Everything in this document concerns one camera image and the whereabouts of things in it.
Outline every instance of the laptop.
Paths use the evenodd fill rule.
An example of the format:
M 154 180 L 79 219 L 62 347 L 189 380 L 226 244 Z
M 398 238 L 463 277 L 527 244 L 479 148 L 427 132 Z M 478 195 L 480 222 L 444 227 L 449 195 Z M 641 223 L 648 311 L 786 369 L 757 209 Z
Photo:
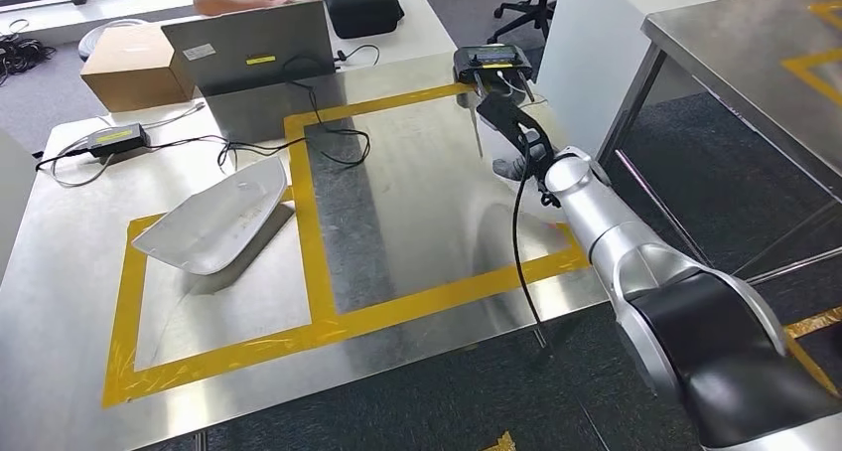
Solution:
M 225 14 L 161 30 L 205 97 L 335 72 L 322 1 Z

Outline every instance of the office chair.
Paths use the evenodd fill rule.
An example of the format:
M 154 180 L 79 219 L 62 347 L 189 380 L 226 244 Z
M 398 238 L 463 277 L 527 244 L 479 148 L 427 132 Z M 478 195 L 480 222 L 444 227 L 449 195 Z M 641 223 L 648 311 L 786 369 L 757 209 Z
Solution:
M 489 37 L 489 44 L 496 44 L 497 37 L 513 31 L 524 24 L 528 24 L 529 22 L 534 22 L 535 29 L 543 31 L 544 40 L 546 40 L 547 36 L 550 34 L 549 20 L 552 19 L 553 11 L 555 10 L 555 1 L 548 2 L 549 0 L 538 0 L 537 4 L 531 4 L 531 1 L 532 0 L 526 0 L 518 2 L 517 4 L 504 2 L 500 4 L 498 8 L 494 9 L 494 17 L 497 19 L 502 17 L 502 13 L 505 10 L 522 12 L 523 15 L 497 29 L 496 32 L 494 32 L 494 35 Z

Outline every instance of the power adapter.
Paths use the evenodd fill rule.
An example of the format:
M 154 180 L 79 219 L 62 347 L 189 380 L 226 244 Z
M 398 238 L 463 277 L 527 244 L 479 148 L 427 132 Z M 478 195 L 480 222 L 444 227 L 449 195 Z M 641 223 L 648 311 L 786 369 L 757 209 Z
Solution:
M 108 128 L 87 139 L 87 151 L 94 158 L 125 153 L 148 145 L 149 136 L 140 123 Z

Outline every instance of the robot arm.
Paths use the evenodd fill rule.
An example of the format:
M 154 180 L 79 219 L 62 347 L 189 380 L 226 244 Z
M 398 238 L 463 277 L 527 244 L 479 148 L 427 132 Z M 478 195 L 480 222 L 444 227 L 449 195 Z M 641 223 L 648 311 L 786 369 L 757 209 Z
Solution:
M 540 125 L 507 98 L 477 108 L 531 152 L 544 206 L 564 210 L 617 314 L 639 374 L 680 402 L 706 449 L 830 450 L 842 401 L 786 353 L 780 323 L 751 286 L 666 244 L 576 148 L 553 153 Z

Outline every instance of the black cable bundle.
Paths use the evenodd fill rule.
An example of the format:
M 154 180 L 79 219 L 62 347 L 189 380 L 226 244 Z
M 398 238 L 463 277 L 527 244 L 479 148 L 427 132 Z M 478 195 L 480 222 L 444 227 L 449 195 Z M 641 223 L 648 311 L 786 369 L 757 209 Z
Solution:
M 23 23 L 16 31 L 15 24 Z M 11 34 L 0 36 L 0 85 L 6 82 L 9 75 L 22 74 L 34 66 L 45 62 L 56 52 L 52 47 L 46 47 L 41 41 L 24 39 L 18 33 L 29 25 L 24 19 L 9 24 Z

